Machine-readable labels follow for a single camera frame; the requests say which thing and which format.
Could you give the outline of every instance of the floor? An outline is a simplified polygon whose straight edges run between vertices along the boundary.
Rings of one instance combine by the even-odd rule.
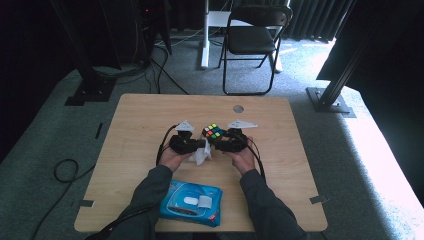
[[[74,159],[79,176],[95,164],[124,93],[156,94],[159,86],[161,94],[223,95],[222,68],[214,67],[222,39],[212,40],[216,45],[211,44],[210,67],[206,70],[200,69],[201,41],[180,35],[173,37],[171,56],[158,44],[154,62],[147,69],[137,65],[127,65],[122,71],[96,68],[104,75],[119,77],[108,102],[64,106],[81,78],[73,71],[59,82],[0,165],[0,239],[28,239],[34,234],[36,239],[86,237],[87,233],[73,228],[78,213],[74,203],[83,198],[91,172],[74,182],[60,183],[53,174],[55,166],[63,159]],[[283,72],[276,74],[273,89],[264,96],[289,99],[318,192],[329,199],[323,204],[328,228],[310,233],[311,238],[424,239],[423,208],[361,94],[347,87],[341,94],[355,117],[316,112],[306,94],[307,87],[328,85],[328,81],[315,79],[332,44],[286,40],[279,54]],[[229,79],[237,79],[229,82],[233,88],[260,88],[266,81],[258,80],[270,74],[268,62],[260,69],[241,63],[232,67],[237,68],[229,70]],[[62,179],[72,178],[74,172],[72,164],[56,169]],[[46,216],[58,199],[60,202]]]

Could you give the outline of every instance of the blue package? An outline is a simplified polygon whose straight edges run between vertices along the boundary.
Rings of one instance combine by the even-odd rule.
[[[217,187],[172,180],[160,205],[160,217],[216,227],[221,222],[221,197]]]

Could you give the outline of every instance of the black chair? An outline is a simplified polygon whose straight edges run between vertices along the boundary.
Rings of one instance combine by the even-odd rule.
[[[271,88],[274,80],[276,61],[272,63],[272,73],[269,87],[263,92],[237,92],[230,93],[226,90],[227,61],[228,60],[261,60],[260,68],[268,56],[278,56],[281,37],[284,29],[288,26],[293,12],[287,6],[276,5],[244,5],[233,10],[228,18],[224,42],[222,44],[221,57],[218,68],[224,61],[224,77],[222,89],[227,95],[250,96],[265,95]],[[232,25],[232,21],[238,20],[247,23],[247,26]],[[276,29],[271,34],[270,27]],[[265,55],[263,58],[227,58],[227,51],[235,55]]]

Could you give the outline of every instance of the white desk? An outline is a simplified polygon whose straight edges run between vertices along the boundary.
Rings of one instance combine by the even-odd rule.
[[[209,11],[209,0],[205,0],[205,29],[204,29],[204,40],[203,40],[203,51],[202,51],[202,65],[203,69],[207,69],[209,65],[209,27],[226,27],[230,12],[226,11]],[[276,72],[283,71],[283,65],[277,54],[277,66]]]

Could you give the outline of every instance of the black cable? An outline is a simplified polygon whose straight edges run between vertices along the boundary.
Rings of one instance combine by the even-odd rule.
[[[106,239],[109,236],[109,234],[112,232],[112,230],[114,228],[116,228],[120,223],[125,222],[126,220],[133,218],[133,217],[136,217],[140,214],[143,214],[143,213],[149,211],[150,209],[152,209],[154,206],[156,206],[156,205],[153,205],[153,206],[150,206],[150,207],[145,207],[141,210],[129,213],[129,214],[127,214],[127,215],[125,215],[121,218],[118,218],[115,221],[106,225],[106,227],[104,227],[102,230],[100,230],[99,233],[96,233],[96,234],[90,236],[88,239],[96,239],[96,240]]]
[[[61,177],[59,177],[57,171],[59,169],[59,167],[66,162],[71,162],[75,165],[75,171],[73,173],[73,176],[70,179],[62,179]],[[55,179],[60,182],[60,183],[68,183],[68,186],[66,186],[65,190],[63,191],[62,195],[56,200],[56,202],[53,204],[53,206],[47,211],[47,213],[43,216],[43,218],[40,220],[40,222],[38,223],[37,227],[34,230],[34,233],[32,234],[31,239],[35,239],[35,237],[37,236],[38,231],[40,230],[41,225],[43,224],[43,222],[46,220],[46,218],[49,216],[49,214],[53,211],[53,209],[59,204],[60,201],[62,201],[62,199],[65,197],[66,193],[69,191],[69,189],[71,188],[72,184],[74,182],[76,182],[77,180],[79,180],[80,178],[84,177],[85,175],[87,175],[89,172],[91,172],[94,167],[96,165],[93,165],[92,167],[90,167],[87,171],[85,171],[83,174],[81,174],[80,176],[77,176],[78,174],[78,169],[79,169],[79,165],[78,162],[75,161],[74,159],[64,159],[60,162],[58,162],[55,167],[54,167],[54,177]]]
[[[190,95],[186,90],[184,90],[169,74],[168,74],[168,72],[166,72],[165,71],[165,69],[164,69],[164,67],[165,67],[165,64],[166,64],[166,62],[168,61],[168,52],[164,49],[164,48],[162,48],[162,47],[158,47],[158,46],[155,46],[156,48],[158,48],[158,49],[160,49],[161,51],[163,51],[164,53],[165,53],[165,61],[164,61],[164,63],[163,63],[163,65],[162,66],[160,66],[153,58],[151,59],[152,60],[152,62],[154,63],[154,64],[156,64],[159,68],[160,68],[160,73],[159,73],[159,76],[158,76],[158,93],[160,94],[160,85],[159,85],[159,81],[160,81],[160,75],[161,75],[161,73],[162,73],[162,71],[168,76],[168,78],[181,90],[181,91],[183,91],[185,94],[187,94],[187,95]]]
[[[253,146],[255,146],[256,151],[258,152],[258,154],[256,154],[256,152],[252,149],[252,147],[250,147],[250,146],[249,146],[249,144],[248,144],[246,141],[244,141],[244,139],[243,139],[242,137],[240,137],[238,134],[229,133],[228,131],[227,131],[226,133],[227,133],[229,136],[231,136],[231,137],[235,137],[235,138],[237,138],[238,140],[240,140],[243,144],[245,144],[245,145],[246,145],[246,147],[250,150],[250,152],[252,152],[253,156],[254,156],[254,157],[255,157],[255,159],[256,159],[256,162],[257,162],[257,163],[258,163],[258,165],[259,165],[259,171],[260,171],[260,173],[261,173],[261,176],[262,176],[262,178],[264,179],[264,181],[265,181],[265,183],[266,183],[265,170],[264,170],[264,166],[263,166],[263,164],[262,164],[261,157],[260,157],[260,154],[259,154],[259,149],[258,149],[258,146],[256,145],[256,143],[255,143],[252,139],[249,139],[249,140],[252,142]]]
[[[159,160],[160,157],[162,156],[163,151],[165,151],[165,149],[163,149],[163,146],[165,145],[165,141],[168,138],[169,133],[171,132],[172,129],[176,128],[178,125],[172,125],[172,127],[170,127],[168,129],[168,131],[166,131],[165,136],[163,137],[162,143],[159,145],[159,149],[158,149],[158,154],[156,156],[156,166],[159,164]]]

